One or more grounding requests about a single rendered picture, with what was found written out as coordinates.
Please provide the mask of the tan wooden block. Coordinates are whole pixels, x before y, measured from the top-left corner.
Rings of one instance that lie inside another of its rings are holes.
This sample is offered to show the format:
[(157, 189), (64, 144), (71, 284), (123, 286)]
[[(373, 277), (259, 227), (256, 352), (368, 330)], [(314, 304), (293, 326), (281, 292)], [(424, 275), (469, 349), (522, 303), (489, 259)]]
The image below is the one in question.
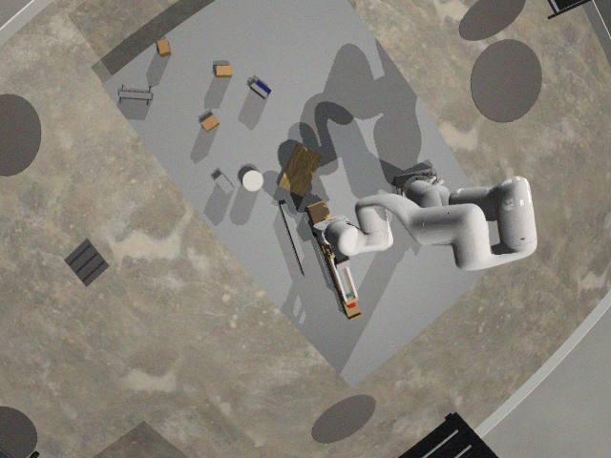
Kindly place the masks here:
[(167, 38), (161, 39), (158, 41), (158, 49), (161, 57), (167, 56), (171, 54), (169, 42)]
[(232, 77), (232, 66), (217, 66), (217, 77)]
[(220, 122), (217, 120), (217, 118), (213, 114), (210, 117), (208, 117), (207, 119), (205, 119), (201, 124), (203, 125), (205, 130), (209, 132), (210, 130), (218, 126)]

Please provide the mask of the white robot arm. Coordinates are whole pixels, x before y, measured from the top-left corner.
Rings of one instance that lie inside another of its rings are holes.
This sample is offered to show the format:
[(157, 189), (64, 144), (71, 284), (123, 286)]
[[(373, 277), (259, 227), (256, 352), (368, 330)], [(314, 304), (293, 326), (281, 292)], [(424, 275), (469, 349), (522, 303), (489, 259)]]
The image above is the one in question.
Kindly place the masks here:
[[(535, 252), (537, 230), (526, 178), (508, 177), (494, 186), (463, 188), (451, 194), (441, 186), (442, 178), (433, 183), (435, 179), (411, 177), (402, 196), (383, 194), (360, 199), (355, 213), (361, 230), (343, 220), (330, 223), (326, 239), (335, 256), (336, 270), (350, 266), (348, 256), (392, 246), (385, 209), (397, 216), (416, 242), (452, 248), (455, 264), (462, 270), (490, 268)], [(491, 246), (487, 221), (497, 221), (499, 244)]]

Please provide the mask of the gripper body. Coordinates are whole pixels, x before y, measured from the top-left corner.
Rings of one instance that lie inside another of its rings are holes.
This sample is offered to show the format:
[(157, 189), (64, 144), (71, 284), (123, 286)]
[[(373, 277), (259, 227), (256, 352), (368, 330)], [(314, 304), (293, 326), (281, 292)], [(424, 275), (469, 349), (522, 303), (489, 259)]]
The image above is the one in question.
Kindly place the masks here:
[(336, 216), (330, 219), (326, 219), (326, 220), (323, 220), (321, 222), (314, 224), (312, 228), (313, 228), (314, 233), (317, 235), (318, 237), (317, 240), (319, 242), (324, 243), (324, 244), (329, 244), (326, 239), (326, 229), (328, 225), (332, 223), (334, 220), (343, 220), (345, 222), (350, 223), (350, 221), (345, 216), (339, 215), (339, 216)]

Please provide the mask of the white short cylinder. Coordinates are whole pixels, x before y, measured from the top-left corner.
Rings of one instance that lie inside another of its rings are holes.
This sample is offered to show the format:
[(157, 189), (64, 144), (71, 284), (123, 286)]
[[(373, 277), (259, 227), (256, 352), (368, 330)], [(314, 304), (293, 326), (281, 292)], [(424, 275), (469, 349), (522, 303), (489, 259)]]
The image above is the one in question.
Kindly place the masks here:
[(249, 191), (257, 191), (263, 186), (263, 176), (257, 171), (249, 171), (243, 176), (242, 184)]

